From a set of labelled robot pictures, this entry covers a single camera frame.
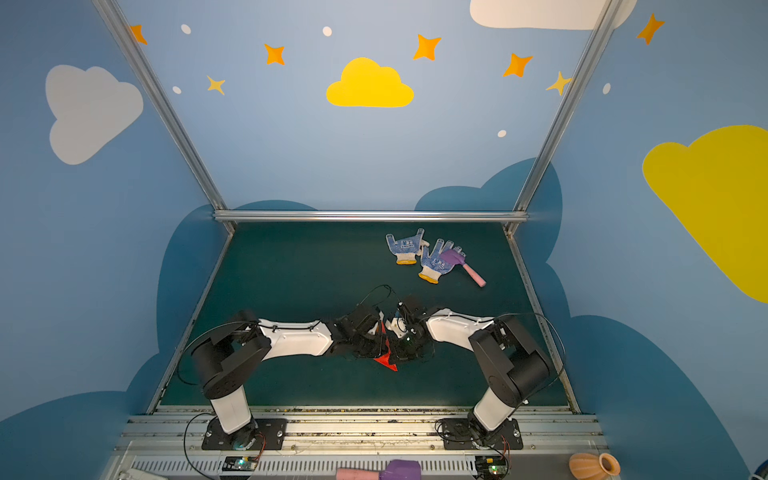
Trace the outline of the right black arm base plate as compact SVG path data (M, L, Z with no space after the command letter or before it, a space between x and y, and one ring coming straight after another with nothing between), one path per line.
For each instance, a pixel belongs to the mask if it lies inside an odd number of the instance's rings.
M522 450L522 433L516 419L505 420L495 430L486 431L468 418L444 418L435 422L436 434L446 450L479 450L484 448Z

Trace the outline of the red square paper sheet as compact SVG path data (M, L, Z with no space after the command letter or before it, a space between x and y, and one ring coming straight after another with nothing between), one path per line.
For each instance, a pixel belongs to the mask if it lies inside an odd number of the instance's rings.
M378 333L382 342L382 346L380 347L379 355L374 359L374 361L393 372L397 372L397 365L391 362L392 350L389 343L389 334L387 333L387 328L384 322L379 323Z

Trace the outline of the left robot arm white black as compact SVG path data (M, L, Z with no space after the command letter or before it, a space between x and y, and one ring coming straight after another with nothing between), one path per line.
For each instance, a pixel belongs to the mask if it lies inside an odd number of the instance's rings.
M241 310L199 335L187 352L221 430L232 435L253 424L245 383L261 363L292 356L378 358L387 352L387 334L381 310L365 304L337 319L306 323L275 322Z

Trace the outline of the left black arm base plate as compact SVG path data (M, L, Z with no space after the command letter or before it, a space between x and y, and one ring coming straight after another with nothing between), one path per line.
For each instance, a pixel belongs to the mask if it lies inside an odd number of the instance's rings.
M251 419L240 429L226 433L220 420L208 422L201 448L207 450L262 451L281 450L285 439L287 420Z

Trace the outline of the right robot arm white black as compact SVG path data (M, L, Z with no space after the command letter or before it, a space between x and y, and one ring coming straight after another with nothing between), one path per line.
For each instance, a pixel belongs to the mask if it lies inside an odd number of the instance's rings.
M421 357L426 346L447 343L472 352L487 383L469 422L485 434L498 430L525 400L555 376L548 354L517 314L477 317L448 308L420 309L398 304L384 322L390 360Z

